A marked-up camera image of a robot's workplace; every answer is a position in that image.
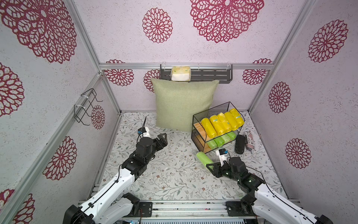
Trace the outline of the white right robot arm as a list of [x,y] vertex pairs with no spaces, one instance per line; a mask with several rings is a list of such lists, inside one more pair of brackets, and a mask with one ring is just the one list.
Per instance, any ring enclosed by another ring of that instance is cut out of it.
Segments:
[[263,179],[248,171],[239,157],[231,157],[223,163],[204,162],[204,166],[217,178],[226,177],[237,182],[246,193],[235,206],[228,208],[244,215],[256,215],[272,224],[332,224],[326,216],[316,216],[290,200],[277,194]]

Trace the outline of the green roll front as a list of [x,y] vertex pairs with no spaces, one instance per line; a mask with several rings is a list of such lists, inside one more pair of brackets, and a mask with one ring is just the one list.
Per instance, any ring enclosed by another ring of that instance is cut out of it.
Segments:
[[224,143],[228,143],[228,142],[231,142],[231,138],[229,135],[225,134],[225,135],[222,135],[221,138],[223,139]]

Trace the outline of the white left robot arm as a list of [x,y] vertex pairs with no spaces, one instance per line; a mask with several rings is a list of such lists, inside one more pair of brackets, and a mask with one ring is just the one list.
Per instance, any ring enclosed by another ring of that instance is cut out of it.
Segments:
[[118,173],[99,192],[80,206],[70,206],[64,224],[113,224],[127,215],[139,214],[140,199],[124,193],[146,170],[155,153],[168,145],[167,134],[156,139],[144,134],[136,150],[119,167]]

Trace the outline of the green roll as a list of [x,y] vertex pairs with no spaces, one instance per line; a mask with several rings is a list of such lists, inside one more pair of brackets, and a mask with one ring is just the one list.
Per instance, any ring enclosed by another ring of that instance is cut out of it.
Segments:
[[230,138],[231,141],[234,141],[237,137],[236,133],[235,132],[229,132],[227,133],[227,136]]
[[205,168],[208,164],[213,164],[213,161],[203,152],[198,152],[196,156]]
[[225,135],[222,135],[221,138],[223,139],[224,143],[228,143],[228,142],[231,142],[231,138],[229,135],[225,134]]
[[217,143],[215,142],[215,140],[210,140],[207,142],[207,145],[208,147],[213,150],[213,149],[216,149],[218,146],[217,146]]

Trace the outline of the green roll diagonal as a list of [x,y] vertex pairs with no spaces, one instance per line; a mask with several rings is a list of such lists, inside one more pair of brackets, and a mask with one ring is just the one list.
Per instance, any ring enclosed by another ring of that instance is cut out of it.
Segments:
[[222,147],[225,144],[225,141],[222,137],[217,137],[214,139],[217,147]]

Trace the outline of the yellow roll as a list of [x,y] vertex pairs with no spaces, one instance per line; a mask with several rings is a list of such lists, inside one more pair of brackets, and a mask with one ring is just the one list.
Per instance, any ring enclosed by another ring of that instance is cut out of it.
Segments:
[[209,120],[210,120],[212,126],[214,127],[218,136],[224,135],[226,133],[224,126],[223,126],[222,122],[219,120],[217,115],[211,116],[209,118]]
[[226,112],[226,113],[224,113],[224,115],[225,115],[227,121],[229,122],[232,131],[237,130],[239,128],[239,124],[237,123],[234,116],[230,112]]
[[210,138],[215,138],[217,136],[216,130],[214,129],[213,125],[211,124],[211,122],[208,118],[203,118],[201,120],[201,124],[202,124],[206,134]]
[[243,116],[235,108],[231,109],[230,113],[235,118],[238,126],[242,127],[244,125],[244,123],[245,123]]
[[225,133],[231,132],[232,131],[231,125],[228,122],[228,120],[226,119],[225,114],[220,113],[220,114],[217,115],[217,117],[218,117],[219,121],[222,123],[222,126],[223,126],[223,128],[225,130]]

